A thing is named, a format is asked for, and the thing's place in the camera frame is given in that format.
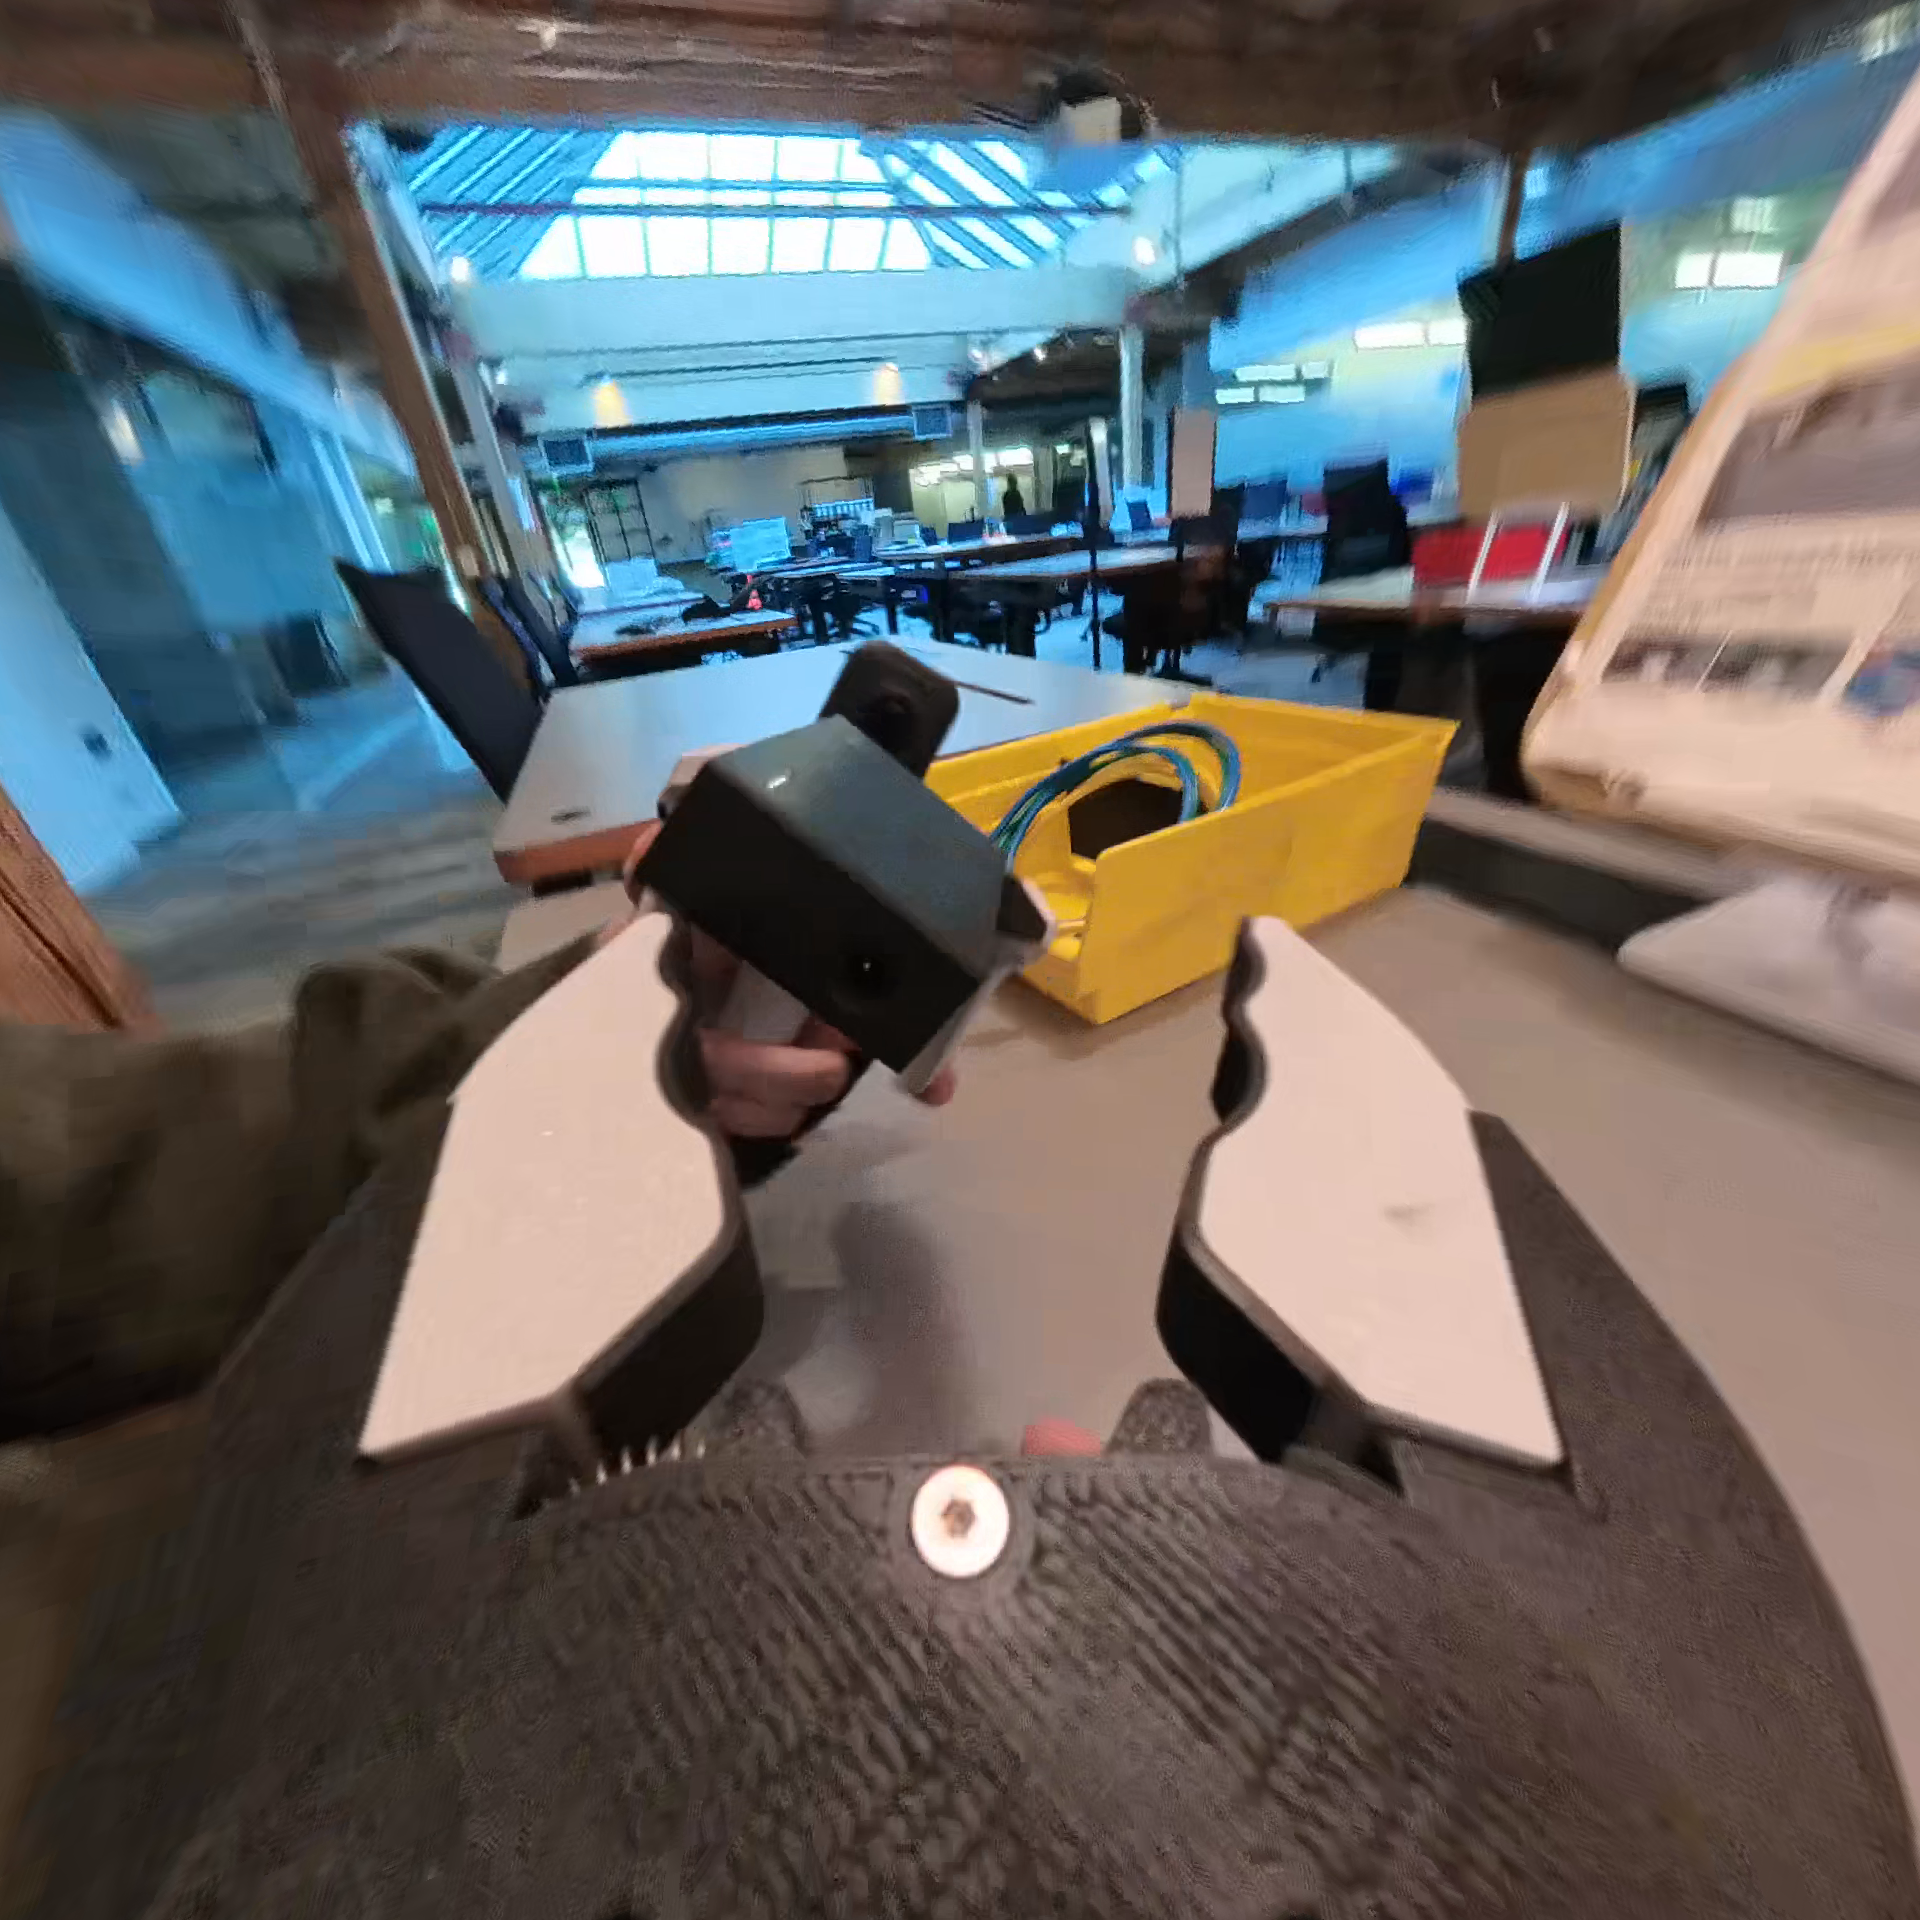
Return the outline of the white flat base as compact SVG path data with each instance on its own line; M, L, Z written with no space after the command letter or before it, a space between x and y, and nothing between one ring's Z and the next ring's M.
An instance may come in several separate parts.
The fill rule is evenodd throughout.
M1914 899L1768 879L1640 931L1616 959L1668 995L1917 1083Z

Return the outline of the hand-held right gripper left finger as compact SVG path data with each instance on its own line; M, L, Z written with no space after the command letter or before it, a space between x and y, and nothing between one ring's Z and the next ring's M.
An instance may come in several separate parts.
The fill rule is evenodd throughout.
M456 1085L363 1461L530 1434L568 1467L635 1467L754 1354L760 1269L684 963L676 924L637 914Z

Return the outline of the person's left hand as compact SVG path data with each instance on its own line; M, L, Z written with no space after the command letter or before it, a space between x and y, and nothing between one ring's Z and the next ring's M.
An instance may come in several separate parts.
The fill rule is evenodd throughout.
M688 931L688 989L700 1011L709 1116L739 1141L798 1141L807 1126L853 1090L858 1050L835 1026L810 1015L784 1043L746 1039L719 1026L739 963Z

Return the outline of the long wooden desk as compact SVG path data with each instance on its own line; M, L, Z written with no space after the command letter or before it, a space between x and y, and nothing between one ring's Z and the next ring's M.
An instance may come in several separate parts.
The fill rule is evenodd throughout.
M1235 575L1231 543L1212 533L883 571L896 602L918 602L935 639L1035 658L1044 619L1076 611L1087 666L1160 680L1186 680L1183 656L1224 624Z

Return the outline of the printed newspaper sheet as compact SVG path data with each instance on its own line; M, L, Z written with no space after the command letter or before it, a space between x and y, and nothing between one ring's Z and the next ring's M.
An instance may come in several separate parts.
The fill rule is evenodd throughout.
M1915 28L1572 162L1559 238L1620 218L1683 270L1627 359L1701 408L1535 702L1542 804L1917 878Z

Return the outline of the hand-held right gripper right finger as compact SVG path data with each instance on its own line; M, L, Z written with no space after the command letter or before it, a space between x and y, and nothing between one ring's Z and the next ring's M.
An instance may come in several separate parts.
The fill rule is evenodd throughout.
M1427 1444L1560 1469L1514 1259L1453 1077L1280 919L1238 928L1214 1125L1158 1278L1166 1355L1248 1459L1395 1469Z

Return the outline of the wooden support post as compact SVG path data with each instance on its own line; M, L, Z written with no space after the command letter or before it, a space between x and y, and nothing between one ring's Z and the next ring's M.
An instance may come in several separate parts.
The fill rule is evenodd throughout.
M368 194L370 176L348 110L327 75L311 78L300 67L280 64L264 19L253 5L227 3L223 12L263 99L294 144L311 197L339 244L348 280L368 320L379 387L413 452L422 495L439 526L453 575L464 594L470 594L495 571L490 530L474 504L447 432L439 390L400 287L394 248Z

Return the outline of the grey table with wooden edge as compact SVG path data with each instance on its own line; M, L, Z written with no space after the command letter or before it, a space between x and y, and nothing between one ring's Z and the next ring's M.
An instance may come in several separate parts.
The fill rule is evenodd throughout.
M495 824L500 878L536 890L618 869L684 754L811 722L855 650L836 643L556 693ZM1079 663L935 639L908 639L903 650L959 688L946 756L1194 696L1183 680Z

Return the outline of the black monitor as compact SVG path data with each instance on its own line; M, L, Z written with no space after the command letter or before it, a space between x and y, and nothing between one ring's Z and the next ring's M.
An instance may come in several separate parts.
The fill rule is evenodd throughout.
M1602 224L1456 285L1472 400L1613 370L1620 351L1622 229Z

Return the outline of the cardboard box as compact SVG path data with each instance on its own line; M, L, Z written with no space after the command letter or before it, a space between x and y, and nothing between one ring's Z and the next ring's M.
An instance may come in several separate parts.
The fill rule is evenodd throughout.
M1456 423L1460 517L1488 520L1520 509L1604 517L1626 492L1635 404L1618 368L1469 402Z

